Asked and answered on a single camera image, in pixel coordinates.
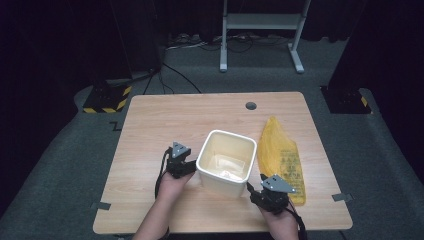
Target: yellow and black tape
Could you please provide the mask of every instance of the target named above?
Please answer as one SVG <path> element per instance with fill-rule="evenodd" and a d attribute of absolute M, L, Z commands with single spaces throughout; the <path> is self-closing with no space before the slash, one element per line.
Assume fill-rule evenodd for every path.
<path fill-rule="evenodd" d="M 101 98 L 93 91 L 87 98 L 83 106 L 85 113 L 116 113 L 121 112 L 124 108 L 131 86 L 118 86 L 111 88 L 109 98 Z"/>
<path fill-rule="evenodd" d="M 364 97 L 361 97 L 361 102 L 362 102 L 362 104 L 364 104 L 364 107 L 368 106 L 368 102 Z"/>

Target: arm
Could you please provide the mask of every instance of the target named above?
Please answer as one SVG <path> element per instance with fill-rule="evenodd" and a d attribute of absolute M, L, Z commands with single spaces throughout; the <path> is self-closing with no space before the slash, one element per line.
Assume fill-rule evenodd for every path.
<path fill-rule="evenodd" d="M 269 233 L 275 240 L 298 240 L 298 224 L 296 219 L 287 211 L 283 211 L 278 215 L 267 212 L 259 208 L 264 217 L 268 227 Z"/>
<path fill-rule="evenodd" d="M 158 197 L 150 208 L 133 239 L 157 240 L 163 237 L 169 226 L 172 209 L 193 174 L 174 179 L 168 172 L 163 175 Z"/>

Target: dark background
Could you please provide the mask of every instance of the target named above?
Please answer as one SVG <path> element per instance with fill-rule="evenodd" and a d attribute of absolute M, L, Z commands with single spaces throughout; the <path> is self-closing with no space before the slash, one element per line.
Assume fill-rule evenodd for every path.
<path fill-rule="evenodd" d="M 302 8 L 292 0 L 229 2 L 232 12 Z M 418 0 L 313 0 L 302 34 L 310 41 L 351 37 L 329 85 L 372 90 L 421 180 L 423 9 Z M 9 0 L 0 11 L 1 214 L 77 112 L 79 90 L 160 68 L 167 33 L 199 34 L 204 41 L 221 35 L 222 1 Z"/>

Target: gray carpet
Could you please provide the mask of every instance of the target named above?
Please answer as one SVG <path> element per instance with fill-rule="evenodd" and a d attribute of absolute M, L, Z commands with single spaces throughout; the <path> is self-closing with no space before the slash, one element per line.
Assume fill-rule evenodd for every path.
<path fill-rule="evenodd" d="M 352 229 L 309 231 L 309 239 L 422 239 L 424 189 L 394 142 L 372 93 L 361 89 L 373 114 L 330 114 L 320 92 L 327 85 L 346 42 L 301 41 L 305 73 L 294 70 L 286 45 L 254 45 L 229 52 L 228 72 L 219 72 L 219 51 L 201 48 L 168 50 L 164 62 L 190 79 L 203 93 L 299 91 L 305 96 L 335 176 L 347 203 Z M 231 42 L 234 51 L 248 45 Z M 205 46 L 210 50 L 216 46 Z M 176 94 L 197 93 L 183 77 L 164 67 L 163 82 Z M 130 98 L 142 94 L 147 80 L 131 83 Z M 159 76 L 146 94 L 164 94 Z M 46 149 L 0 221 L 0 239 L 117 239 L 92 230 L 93 202 L 103 187 L 119 140 L 112 121 L 122 127 L 121 113 L 81 112 L 91 88 L 80 91 L 75 118 Z M 166 94 L 172 94 L 165 88 Z M 192 235 L 174 239 L 249 239 L 265 235 Z"/>

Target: black tape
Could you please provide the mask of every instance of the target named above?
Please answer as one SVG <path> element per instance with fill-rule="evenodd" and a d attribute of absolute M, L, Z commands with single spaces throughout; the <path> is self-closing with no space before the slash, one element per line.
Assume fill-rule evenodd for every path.
<path fill-rule="evenodd" d="M 91 209 L 109 210 L 110 206 L 111 206 L 110 203 L 98 202 L 98 203 L 91 204 Z"/>
<path fill-rule="evenodd" d="M 109 122 L 109 124 L 113 124 L 113 130 L 114 132 L 120 132 L 122 131 L 122 128 L 117 128 L 118 122 Z"/>
<path fill-rule="evenodd" d="M 334 194 L 334 195 L 332 195 L 332 197 L 333 197 L 333 200 L 335 202 L 338 202 L 338 201 L 350 202 L 354 199 L 352 194 L 350 194 L 350 193 L 348 193 L 348 194 L 344 194 L 344 193 Z"/>

